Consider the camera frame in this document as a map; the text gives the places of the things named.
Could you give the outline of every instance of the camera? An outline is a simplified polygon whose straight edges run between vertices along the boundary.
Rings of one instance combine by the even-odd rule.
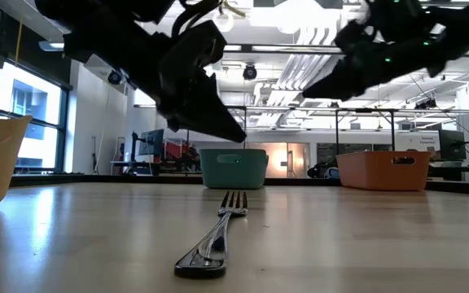
[[[247,64],[245,65],[245,69],[243,70],[243,79],[246,81],[252,81],[258,75],[258,71],[254,67],[254,64]]]
[[[107,82],[112,85],[119,85],[122,82],[122,75],[113,70],[109,76],[107,76]]]

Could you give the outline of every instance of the desk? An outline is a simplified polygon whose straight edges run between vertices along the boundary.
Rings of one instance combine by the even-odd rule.
[[[469,167],[433,167],[428,169],[429,177],[443,177],[448,181],[462,181],[462,173],[469,173]]]
[[[225,277],[175,277],[173,265],[217,223],[225,193],[10,189],[0,203],[0,292],[469,292],[469,196],[434,191],[250,190],[248,216],[230,223]]]
[[[148,163],[148,162],[122,162],[122,161],[112,161],[110,162],[112,167],[126,167],[125,174],[133,174],[134,172],[158,176],[160,173],[160,165],[158,163]]]

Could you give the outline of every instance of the fork tines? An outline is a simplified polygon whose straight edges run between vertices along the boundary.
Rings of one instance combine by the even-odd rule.
[[[242,202],[242,208],[248,208],[248,194],[244,191],[243,192],[243,202]],[[240,208],[240,191],[238,191],[238,194],[236,196],[236,206],[235,206],[235,192],[231,191],[231,196],[230,196],[230,191],[228,190],[226,192],[226,196],[224,196],[224,199],[221,201],[221,207],[222,208]]]

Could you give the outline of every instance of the glass window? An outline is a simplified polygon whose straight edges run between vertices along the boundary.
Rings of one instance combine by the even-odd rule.
[[[0,110],[51,124],[59,123],[61,89],[23,69],[5,63],[0,70]]]
[[[57,129],[29,124],[24,133],[16,167],[54,168],[57,151]]]

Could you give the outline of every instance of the computer monitor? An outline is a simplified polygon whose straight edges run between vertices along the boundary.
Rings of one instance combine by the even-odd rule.
[[[466,145],[464,133],[452,130],[439,130],[442,160],[465,160]]]
[[[164,130],[154,130],[141,134],[142,141],[138,147],[139,155],[161,155],[164,144]]]

